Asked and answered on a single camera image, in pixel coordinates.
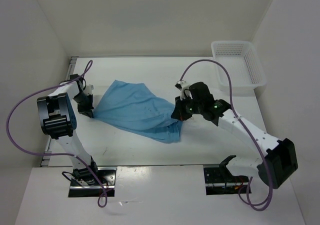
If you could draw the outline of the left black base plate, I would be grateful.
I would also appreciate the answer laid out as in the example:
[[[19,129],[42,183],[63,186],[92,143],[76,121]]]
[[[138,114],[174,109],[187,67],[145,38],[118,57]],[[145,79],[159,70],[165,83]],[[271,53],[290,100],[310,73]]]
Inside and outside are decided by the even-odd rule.
[[[106,189],[108,197],[115,196],[116,173],[116,167],[97,167],[97,176]],[[83,180],[76,180],[69,172],[65,174],[70,182],[69,198],[98,198],[103,193],[102,187],[97,182],[95,184],[87,184]]]

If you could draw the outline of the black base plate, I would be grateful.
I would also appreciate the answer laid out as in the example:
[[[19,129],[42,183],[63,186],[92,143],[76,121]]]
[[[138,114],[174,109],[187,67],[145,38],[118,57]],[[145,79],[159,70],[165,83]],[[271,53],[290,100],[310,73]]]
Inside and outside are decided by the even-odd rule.
[[[246,193],[249,183],[247,176],[230,176],[225,178],[218,165],[203,167],[206,195],[233,195]]]
[[[116,167],[97,167],[97,176],[106,189],[108,197],[115,196],[116,173]],[[76,180],[69,172],[65,174],[70,182],[69,198],[98,198],[103,193],[102,187],[97,182],[95,184],[87,184],[83,180]]]

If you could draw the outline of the white plastic basket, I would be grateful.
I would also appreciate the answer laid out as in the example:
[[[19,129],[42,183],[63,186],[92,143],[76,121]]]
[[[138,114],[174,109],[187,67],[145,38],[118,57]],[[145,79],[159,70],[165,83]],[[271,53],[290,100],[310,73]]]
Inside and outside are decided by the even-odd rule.
[[[249,41],[221,40],[211,43],[212,58],[226,68],[232,93],[246,94],[267,84],[254,45]]]

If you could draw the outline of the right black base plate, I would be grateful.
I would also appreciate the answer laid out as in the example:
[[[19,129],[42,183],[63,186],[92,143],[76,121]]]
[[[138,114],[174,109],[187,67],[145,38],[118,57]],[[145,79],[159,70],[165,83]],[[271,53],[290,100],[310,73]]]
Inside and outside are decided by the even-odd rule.
[[[203,167],[206,195],[233,195],[246,193],[249,183],[247,176],[230,176],[225,178],[218,165]]]

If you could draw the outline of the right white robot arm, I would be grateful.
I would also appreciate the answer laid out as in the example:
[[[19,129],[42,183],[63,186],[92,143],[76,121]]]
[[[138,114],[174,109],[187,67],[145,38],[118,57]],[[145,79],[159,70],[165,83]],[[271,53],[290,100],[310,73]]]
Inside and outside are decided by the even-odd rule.
[[[182,80],[175,87],[180,95],[175,98],[173,119],[186,121],[201,115],[258,153],[254,160],[236,155],[225,158],[219,164],[223,181],[230,182],[237,176],[259,177],[267,186],[278,189],[298,169],[295,145],[290,139],[281,140],[235,115],[232,106],[223,99],[214,99],[203,82],[189,84]]]

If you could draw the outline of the light blue shorts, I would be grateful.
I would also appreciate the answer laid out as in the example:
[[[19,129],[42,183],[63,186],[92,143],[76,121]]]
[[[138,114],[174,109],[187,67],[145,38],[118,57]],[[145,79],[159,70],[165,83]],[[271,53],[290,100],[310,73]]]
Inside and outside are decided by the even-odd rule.
[[[171,144],[181,140],[183,122],[171,118],[175,105],[144,83],[115,80],[94,109],[95,119],[126,132]]]

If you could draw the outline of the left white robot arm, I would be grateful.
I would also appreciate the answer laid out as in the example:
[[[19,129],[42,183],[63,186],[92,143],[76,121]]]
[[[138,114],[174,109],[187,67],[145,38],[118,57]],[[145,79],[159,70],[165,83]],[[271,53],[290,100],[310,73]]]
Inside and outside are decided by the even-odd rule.
[[[36,102],[43,133],[57,141],[64,152],[71,155],[72,176],[76,181],[93,186],[98,184],[100,172],[77,135],[77,118],[72,107],[72,101],[75,101],[81,115],[94,117],[93,87],[84,83],[83,77],[72,74],[54,92],[38,98]]]

